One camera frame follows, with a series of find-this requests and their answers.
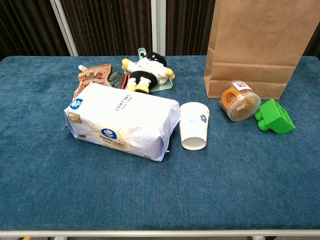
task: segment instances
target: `curtain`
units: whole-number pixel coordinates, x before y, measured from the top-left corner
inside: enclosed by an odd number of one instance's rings
[[[150,0],[61,0],[80,56],[152,50]]]
[[[206,55],[215,0],[166,0],[166,55]],[[320,58],[320,24],[304,55]]]
[[[14,55],[69,56],[49,0],[0,0],[0,60]]]

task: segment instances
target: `yellow shoe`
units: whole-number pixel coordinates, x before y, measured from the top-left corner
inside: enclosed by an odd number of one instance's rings
[[[136,90],[136,86],[126,86],[125,90],[134,92]]]
[[[135,86],[135,91],[143,94],[149,94],[149,88],[143,84],[138,84]]]

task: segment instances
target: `paper cup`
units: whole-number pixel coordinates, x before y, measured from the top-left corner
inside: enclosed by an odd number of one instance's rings
[[[200,102],[180,106],[181,144],[188,150],[203,149],[207,144],[209,108]]]

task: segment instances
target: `table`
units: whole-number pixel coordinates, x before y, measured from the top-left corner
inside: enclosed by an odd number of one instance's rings
[[[232,122],[208,99],[205,56],[168,56],[173,89],[210,109],[206,148],[173,131],[162,162],[75,139],[63,109],[78,65],[126,57],[11,56],[0,62],[0,236],[320,235],[320,61],[302,57],[279,103],[296,129]]]

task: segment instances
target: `stuffed doll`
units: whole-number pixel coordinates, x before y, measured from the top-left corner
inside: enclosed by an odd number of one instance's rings
[[[125,58],[122,68],[131,73],[126,84],[129,91],[148,94],[155,85],[163,85],[168,79],[175,78],[174,72],[167,68],[165,58],[155,52],[149,52],[138,62]]]

